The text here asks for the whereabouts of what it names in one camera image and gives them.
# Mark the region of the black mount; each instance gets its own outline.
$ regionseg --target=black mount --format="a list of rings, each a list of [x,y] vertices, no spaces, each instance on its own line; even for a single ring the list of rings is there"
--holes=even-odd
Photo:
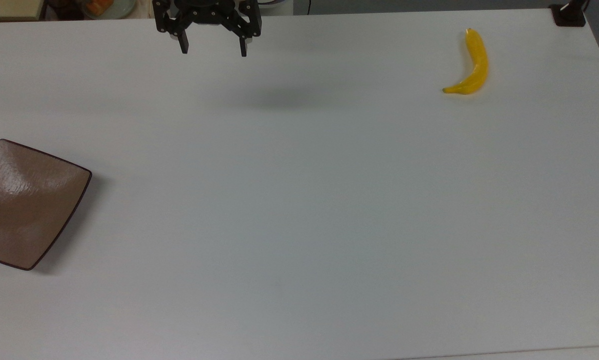
[[[158,32],[169,33],[179,41],[181,52],[188,53],[186,28],[190,24],[222,25],[239,38],[242,57],[247,55],[247,41],[260,36],[262,17],[258,0],[173,0],[177,7],[174,18],[170,18],[171,0],[152,0],[155,25]],[[246,21],[240,13],[248,17]]]
[[[553,11],[553,20],[558,27],[583,27],[586,25],[584,6],[586,0],[572,0],[566,5],[553,4],[549,6]]]

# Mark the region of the yellow banana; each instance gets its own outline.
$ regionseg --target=yellow banana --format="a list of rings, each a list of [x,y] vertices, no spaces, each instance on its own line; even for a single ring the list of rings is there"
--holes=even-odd
[[[466,29],[466,47],[470,58],[473,59],[473,72],[458,84],[441,89],[446,94],[473,94],[487,80],[489,57],[487,57],[487,50],[484,47],[482,36],[473,29]]]

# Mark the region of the table surface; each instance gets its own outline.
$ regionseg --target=table surface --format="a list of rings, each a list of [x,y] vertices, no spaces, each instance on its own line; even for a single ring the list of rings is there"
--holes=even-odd
[[[0,0],[0,21],[37,21],[44,0]]]
[[[429,357],[427,360],[599,360],[599,347]]]
[[[464,29],[491,71],[469,96]],[[548,9],[0,23],[0,138],[93,171],[0,359],[599,346],[599,49]]]

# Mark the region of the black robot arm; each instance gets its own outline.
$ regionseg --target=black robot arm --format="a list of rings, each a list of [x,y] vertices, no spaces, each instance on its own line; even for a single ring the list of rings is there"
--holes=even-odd
[[[258,0],[173,0],[177,12],[169,16],[171,0],[152,0],[155,25],[162,33],[169,33],[180,43],[181,52],[188,52],[186,28],[191,23],[222,25],[239,38],[242,56],[247,55],[247,42],[258,37],[262,30]],[[240,14],[248,17],[246,21]]]

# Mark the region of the brown square plate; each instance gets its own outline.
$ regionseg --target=brown square plate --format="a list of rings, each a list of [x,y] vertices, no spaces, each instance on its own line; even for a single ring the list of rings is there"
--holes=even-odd
[[[60,236],[91,171],[7,139],[0,140],[0,263],[29,271]]]

